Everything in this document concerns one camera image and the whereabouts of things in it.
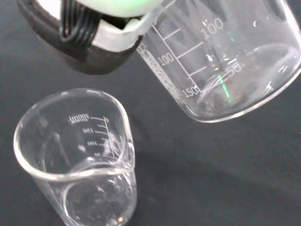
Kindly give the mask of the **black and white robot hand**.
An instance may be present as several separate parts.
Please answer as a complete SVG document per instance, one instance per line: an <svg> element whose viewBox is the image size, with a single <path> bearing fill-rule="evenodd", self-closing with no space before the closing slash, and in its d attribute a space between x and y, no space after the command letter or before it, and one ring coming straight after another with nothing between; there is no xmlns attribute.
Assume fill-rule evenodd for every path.
<svg viewBox="0 0 301 226"><path fill-rule="evenodd" d="M162 13L160 0L19 0L41 43L71 69L104 75L123 65Z"/></svg>

